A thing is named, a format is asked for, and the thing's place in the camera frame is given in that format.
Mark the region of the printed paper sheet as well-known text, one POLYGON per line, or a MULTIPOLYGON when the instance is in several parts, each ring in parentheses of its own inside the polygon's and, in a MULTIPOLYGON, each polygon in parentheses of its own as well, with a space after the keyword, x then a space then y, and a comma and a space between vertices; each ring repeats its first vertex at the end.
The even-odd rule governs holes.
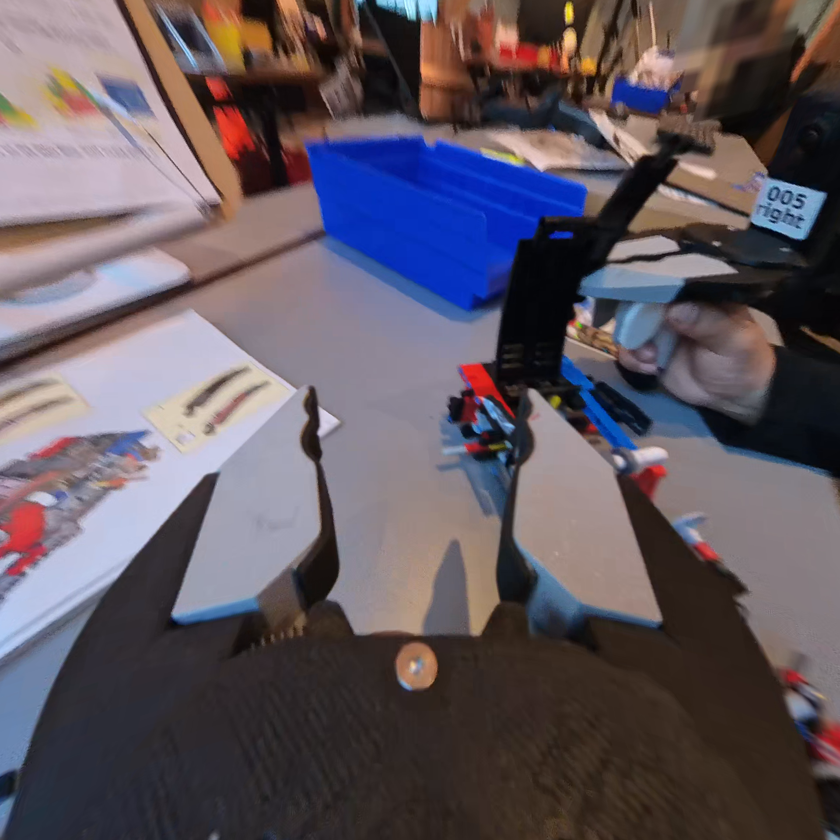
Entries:
POLYGON ((1 2, 3 227, 214 206, 120 2, 1 2))

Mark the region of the grey back table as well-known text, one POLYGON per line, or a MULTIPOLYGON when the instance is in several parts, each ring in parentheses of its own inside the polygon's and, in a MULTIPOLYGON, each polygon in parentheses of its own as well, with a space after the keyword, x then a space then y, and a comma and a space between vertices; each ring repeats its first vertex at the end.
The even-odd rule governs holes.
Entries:
MULTIPOLYGON (((657 123, 631 117, 615 122, 603 112, 588 120, 594 138, 558 129, 521 129, 492 125, 466 129, 451 124, 426 123, 403 114, 367 118, 376 137, 420 134, 428 142, 445 140, 473 151, 509 153, 525 165, 544 173, 583 184, 588 193, 586 210, 602 208, 621 176, 643 154, 655 151, 657 123)), ((747 141, 735 134, 718 134, 710 155, 687 153, 651 200, 654 214, 682 214, 715 221, 748 217, 760 192, 766 168, 747 141)))

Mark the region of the blue plastic bin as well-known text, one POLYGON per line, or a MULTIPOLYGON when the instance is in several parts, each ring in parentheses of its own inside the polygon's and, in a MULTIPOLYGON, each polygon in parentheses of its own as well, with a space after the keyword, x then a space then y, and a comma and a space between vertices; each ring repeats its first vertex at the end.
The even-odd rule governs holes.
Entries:
POLYGON ((464 310, 505 294, 519 241, 585 185, 421 135, 307 144, 325 233, 464 310))

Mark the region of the white paper stand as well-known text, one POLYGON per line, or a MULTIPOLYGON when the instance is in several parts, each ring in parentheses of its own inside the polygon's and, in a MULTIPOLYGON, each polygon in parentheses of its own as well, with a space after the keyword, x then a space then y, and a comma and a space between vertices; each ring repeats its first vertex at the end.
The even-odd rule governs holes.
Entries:
POLYGON ((2 251, 2 353, 184 286, 190 270, 161 247, 217 217, 218 207, 206 203, 152 205, 2 251))

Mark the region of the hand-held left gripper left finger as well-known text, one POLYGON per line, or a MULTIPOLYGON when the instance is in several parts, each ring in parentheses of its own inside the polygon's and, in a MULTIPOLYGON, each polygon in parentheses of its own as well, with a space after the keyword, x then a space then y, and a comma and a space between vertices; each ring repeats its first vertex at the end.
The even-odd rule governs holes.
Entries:
POLYGON ((319 431, 318 395, 304 386, 222 465, 174 623, 260 616, 271 635, 289 637, 328 598, 340 558, 319 431))

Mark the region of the person's right hand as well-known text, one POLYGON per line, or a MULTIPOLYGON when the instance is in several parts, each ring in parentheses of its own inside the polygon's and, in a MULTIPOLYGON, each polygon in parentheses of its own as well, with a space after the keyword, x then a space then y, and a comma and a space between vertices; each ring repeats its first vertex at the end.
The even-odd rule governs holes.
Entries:
POLYGON ((750 310, 737 304, 685 301, 671 304, 665 323, 676 337, 665 367, 652 343, 618 348, 628 371, 653 375, 675 399, 740 424, 754 426, 770 395, 776 356, 750 310))

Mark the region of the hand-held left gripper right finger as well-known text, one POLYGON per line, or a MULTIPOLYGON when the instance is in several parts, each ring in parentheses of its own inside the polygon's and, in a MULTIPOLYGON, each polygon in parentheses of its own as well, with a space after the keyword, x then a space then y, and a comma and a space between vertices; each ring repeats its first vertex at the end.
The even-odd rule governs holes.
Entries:
POLYGON ((661 610, 613 465, 537 391, 519 402, 497 589, 533 632, 592 619, 659 629, 661 610))

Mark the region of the holographic sticker sheet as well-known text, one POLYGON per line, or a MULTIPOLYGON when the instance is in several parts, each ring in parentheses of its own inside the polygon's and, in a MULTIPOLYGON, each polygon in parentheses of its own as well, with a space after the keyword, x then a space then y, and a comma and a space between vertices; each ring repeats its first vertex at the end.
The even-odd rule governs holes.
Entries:
POLYGON ((613 340, 615 325, 615 309, 612 303, 585 298, 573 306, 572 317, 566 325, 566 337, 585 348, 616 360, 618 350, 613 340))

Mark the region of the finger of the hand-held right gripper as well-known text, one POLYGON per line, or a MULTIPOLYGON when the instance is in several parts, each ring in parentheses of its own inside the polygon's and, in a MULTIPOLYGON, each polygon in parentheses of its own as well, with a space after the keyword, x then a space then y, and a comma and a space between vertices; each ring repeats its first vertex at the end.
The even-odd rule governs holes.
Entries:
POLYGON ((708 255, 659 255, 656 259, 608 262, 581 281, 578 293, 614 301, 672 302, 690 280, 729 278, 738 273, 736 267, 708 255))
POLYGON ((705 234, 703 226, 656 229, 622 237, 609 250, 605 264, 624 264, 633 261, 656 261, 671 256, 703 256, 723 264, 726 257, 705 234))

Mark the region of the person's right forearm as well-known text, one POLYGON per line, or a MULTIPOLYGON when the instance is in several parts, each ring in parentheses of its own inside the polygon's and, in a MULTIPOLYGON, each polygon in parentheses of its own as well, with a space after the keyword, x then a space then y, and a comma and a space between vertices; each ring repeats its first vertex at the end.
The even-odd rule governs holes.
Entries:
POLYGON ((744 423, 706 407, 698 413, 723 445, 839 477, 837 364, 776 348, 770 389, 755 423, 744 423))

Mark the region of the instruction booklet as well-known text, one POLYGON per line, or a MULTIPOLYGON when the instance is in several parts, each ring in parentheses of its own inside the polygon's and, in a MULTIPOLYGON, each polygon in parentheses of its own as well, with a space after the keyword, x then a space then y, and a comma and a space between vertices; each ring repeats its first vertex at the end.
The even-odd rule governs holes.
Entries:
POLYGON ((193 311, 4 383, 2 661, 104 593, 299 389, 193 311))

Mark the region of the toy brick car model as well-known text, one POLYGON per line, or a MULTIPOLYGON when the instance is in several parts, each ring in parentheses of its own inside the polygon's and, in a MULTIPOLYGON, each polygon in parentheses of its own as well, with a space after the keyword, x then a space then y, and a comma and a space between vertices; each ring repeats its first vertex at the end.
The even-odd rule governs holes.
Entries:
MULTIPOLYGON (((583 405, 595 398, 578 385, 564 366, 565 335, 573 306, 583 300, 577 287, 583 276, 584 246, 590 220, 546 217, 537 231, 522 240, 513 260, 507 296, 500 317, 493 365, 462 370, 465 390, 449 400, 449 419, 471 437, 454 453, 474 459, 498 457, 511 479, 513 435, 519 402, 527 390, 539 392, 563 414, 562 406, 583 405)), ((639 391, 654 390, 658 379, 621 369, 639 391)))

